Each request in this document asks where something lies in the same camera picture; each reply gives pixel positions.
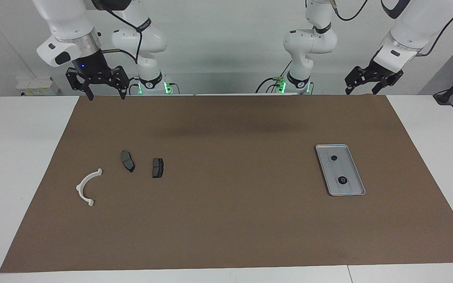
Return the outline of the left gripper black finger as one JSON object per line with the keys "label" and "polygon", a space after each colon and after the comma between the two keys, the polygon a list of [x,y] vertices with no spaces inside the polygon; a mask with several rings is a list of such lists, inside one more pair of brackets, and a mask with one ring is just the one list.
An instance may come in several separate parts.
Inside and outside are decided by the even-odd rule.
{"label": "left gripper black finger", "polygon": [[372,70],[368,68],[354,67],[345,77],[345,93],[350,95],[354,88],[369,83],[372,80]]}
{"label": "left gripper black finger", "polygon": [[404,75],[404,72],[397,72],[390,76],[378,75],[378,82],[372,88],[373,95],[378,94],[383,88],[387,86],[394,86],[394,84]]}

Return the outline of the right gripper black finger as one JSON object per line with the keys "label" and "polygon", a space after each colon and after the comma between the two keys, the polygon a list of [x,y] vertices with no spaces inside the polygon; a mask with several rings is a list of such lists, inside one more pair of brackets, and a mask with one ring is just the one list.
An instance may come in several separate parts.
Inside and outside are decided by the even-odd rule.
{"label": "right gripper black finger", "polygon": [[110,69],[109,86],[118,90],[121,99],[125,99],[129,88],[129,77],[122,66]]}
{"label": "right gripper black finger", "polygon": [[94,94],[90,89],[90,79],[84,79],[83,82],[80,82],[78,78],[82,78],[81,74],[75,68],[68,68],[66,71],[66,78],[70,84],[70,87],[74,91],[83,92],[90,101],[93,101]]}

